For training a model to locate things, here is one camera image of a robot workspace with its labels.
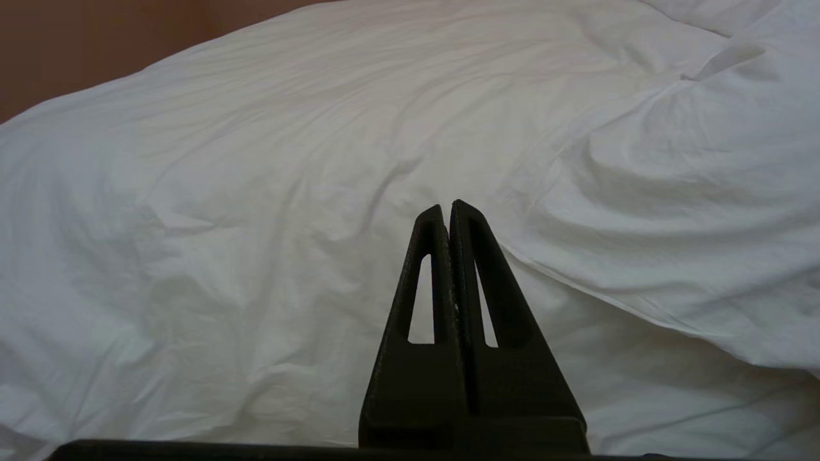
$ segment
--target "brown wall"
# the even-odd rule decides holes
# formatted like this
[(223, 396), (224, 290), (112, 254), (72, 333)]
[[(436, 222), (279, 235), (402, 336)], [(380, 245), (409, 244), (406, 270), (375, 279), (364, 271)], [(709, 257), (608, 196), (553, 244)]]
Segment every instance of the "brown wall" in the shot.
[(0, 122), (317, 0), (0, 0)]

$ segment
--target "white duvet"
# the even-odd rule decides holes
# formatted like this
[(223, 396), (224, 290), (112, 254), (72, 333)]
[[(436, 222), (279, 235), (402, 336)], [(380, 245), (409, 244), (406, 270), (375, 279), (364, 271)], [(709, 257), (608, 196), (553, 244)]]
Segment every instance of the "white duvet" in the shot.
[(355, 445), (458, 198), (595, 453), (817, 458), (820, 383), (719, 349), (820, 368), (817, 7), (651, 3), (317, 5), (0, 126), (0, 455)]

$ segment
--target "white bedsheet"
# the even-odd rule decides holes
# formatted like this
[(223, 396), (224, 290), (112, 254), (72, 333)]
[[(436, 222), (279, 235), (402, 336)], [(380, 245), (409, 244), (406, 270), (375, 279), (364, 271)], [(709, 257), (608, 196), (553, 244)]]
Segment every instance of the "white bedsheet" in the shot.
[[(0, 454), (355, 445), (415, 216), (725, 41), (639, 2), (350, 0), (0, 126)], [(820, 454), (807, 373), (512, 264), (596, 453)]]

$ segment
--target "bed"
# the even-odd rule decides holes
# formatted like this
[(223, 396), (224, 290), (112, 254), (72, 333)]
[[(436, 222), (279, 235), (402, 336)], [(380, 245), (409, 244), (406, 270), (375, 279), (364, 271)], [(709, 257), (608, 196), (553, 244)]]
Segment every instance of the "bed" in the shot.
[(355, 446), (413, 219), (463, 199), (594, 453), (820, 457), (819, 17), (348, 0), (20, 114), (0, 126), (0, 456)]

